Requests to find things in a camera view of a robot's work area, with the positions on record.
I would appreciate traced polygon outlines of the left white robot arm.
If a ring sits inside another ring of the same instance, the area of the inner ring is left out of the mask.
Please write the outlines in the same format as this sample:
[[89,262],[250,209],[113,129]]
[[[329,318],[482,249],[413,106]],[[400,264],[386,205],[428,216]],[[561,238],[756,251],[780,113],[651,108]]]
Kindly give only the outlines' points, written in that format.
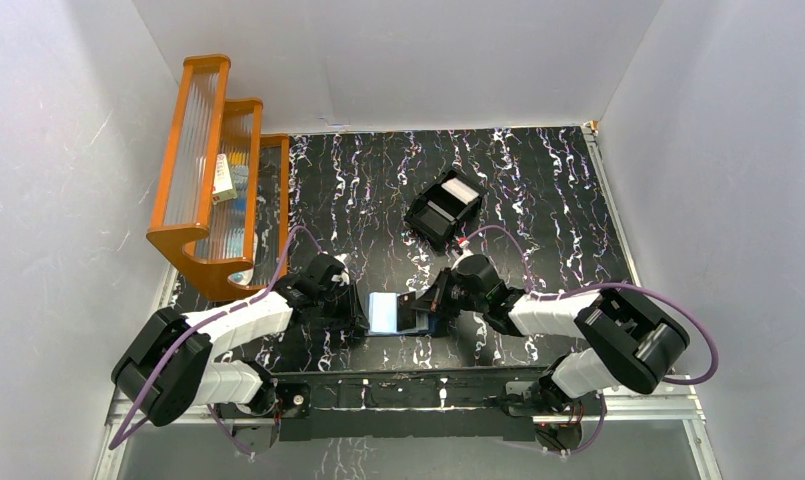
[[272,376],[222,355],[251,341],[297,330],[366,327],[345,255],[316,255],[304,269],[284,275],[267,295],[213,309],[156,311],[111,372],[115,386],[155,426],[166,426],[194,406],[240,404],[253,416],[272,411]]

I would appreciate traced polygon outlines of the blue leather card holder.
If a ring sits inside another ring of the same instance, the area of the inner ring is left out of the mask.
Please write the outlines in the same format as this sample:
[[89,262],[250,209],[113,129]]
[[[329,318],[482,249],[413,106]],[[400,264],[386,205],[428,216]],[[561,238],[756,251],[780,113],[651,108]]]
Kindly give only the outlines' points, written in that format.
[[426,336],[438,333],[438,318],[416,307],[416,291],[372,292],[367,298],[368,336]]

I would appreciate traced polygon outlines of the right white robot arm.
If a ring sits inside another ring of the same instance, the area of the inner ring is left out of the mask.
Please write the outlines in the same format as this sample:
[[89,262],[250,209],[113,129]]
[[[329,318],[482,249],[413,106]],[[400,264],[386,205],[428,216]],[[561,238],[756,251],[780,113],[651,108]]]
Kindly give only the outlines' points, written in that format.
[[685,329],[634,285],[540,298],[508,286],[482,254],[442,269],[407,307],[435,320],[474,312],[501,335],[585,340],[586,349],[557,359],[525,393],[555,414],[568,413],[582,396],[606,388],[653,393],[690,344]]

